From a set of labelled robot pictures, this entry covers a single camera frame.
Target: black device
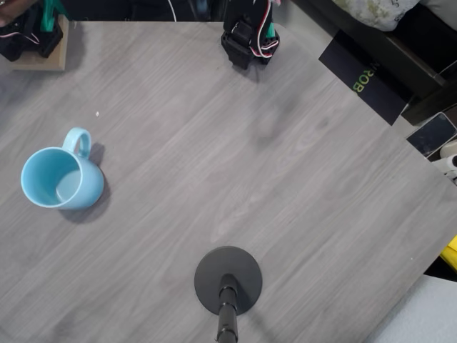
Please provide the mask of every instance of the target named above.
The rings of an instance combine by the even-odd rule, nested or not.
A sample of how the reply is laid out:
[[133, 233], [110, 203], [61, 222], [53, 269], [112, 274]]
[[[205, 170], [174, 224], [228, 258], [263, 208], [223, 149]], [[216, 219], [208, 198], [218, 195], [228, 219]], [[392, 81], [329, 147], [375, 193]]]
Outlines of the black device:
[[269, 63], [280, 42], [276, 30], [267, 37], [271, 23], [270, 0], [229, 1], [221, 37], [228, 59], [242, 69], [247, 69], [254, 59]]
[[425, 157], [440, 149], [457, 135], [457, 128], [444, 113], [435, 115], [406, 138]]
[[240, 248], [214, 249], [197, 266], [194, 286], [202, 305], [219, 315], [216, 341], [237, 343], [236, 316], [250, 310], [262, 290], [256, 260]]
[[37, 51], [48, 58], [64, 36], [54, 11], [54, 27], [51, 32], [40, 29], [43, 9], [34, 4], [9, 25], [0, 28], [0, 54], [9, 61], [16, 61], [23, 51]]

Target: wooden block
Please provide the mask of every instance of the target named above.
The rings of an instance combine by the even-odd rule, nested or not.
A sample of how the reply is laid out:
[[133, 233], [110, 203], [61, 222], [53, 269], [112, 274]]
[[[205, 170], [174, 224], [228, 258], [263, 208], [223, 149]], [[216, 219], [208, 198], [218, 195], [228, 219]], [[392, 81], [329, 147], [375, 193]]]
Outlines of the wooden block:
[[10, 63], [11, 68], [15, 70], [65, 70], [69, 21], [62, 14], [59, 15], [59, 25], [64, 36], [47, 59], [41, 57], [36, 51], [24, 51], [18, 60]]

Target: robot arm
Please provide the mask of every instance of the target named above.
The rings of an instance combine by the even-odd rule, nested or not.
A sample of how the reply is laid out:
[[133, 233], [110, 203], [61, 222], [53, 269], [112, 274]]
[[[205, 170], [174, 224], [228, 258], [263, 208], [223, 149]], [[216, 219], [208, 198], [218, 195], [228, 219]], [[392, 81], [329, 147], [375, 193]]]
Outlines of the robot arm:
[[224, 19], [222, 47], [228, 59], [247, 69], [252, 60], [267, 64], [280, 39], [271, 15], [271, 0], [231, 0]]

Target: yellow object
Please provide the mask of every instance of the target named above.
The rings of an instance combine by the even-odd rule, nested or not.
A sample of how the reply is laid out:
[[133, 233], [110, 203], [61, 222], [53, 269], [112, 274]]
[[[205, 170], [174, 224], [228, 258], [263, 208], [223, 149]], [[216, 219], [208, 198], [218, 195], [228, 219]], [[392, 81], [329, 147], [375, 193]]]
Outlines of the yellow object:
[[457, 236], [441, 252], [441, 258], [457, 272]]

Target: green component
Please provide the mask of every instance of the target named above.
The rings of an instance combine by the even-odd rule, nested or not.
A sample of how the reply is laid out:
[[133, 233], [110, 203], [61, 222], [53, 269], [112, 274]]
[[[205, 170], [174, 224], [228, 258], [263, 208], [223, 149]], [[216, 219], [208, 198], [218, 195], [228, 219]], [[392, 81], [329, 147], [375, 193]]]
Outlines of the green component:
[[270, 27], [268, 28], [268, 31], [266, 32], [266, 38], [274, 38], [276, 37], [276, 32], [274, 31], [274, 24], [273, 22], [270, 23]]
[[54, 27], [54, 9], [67, 18], [69, 17], [59, 0], [43, 0], [43, 18], [41, 19], [40, 26], [42, 32], [52, 32]]

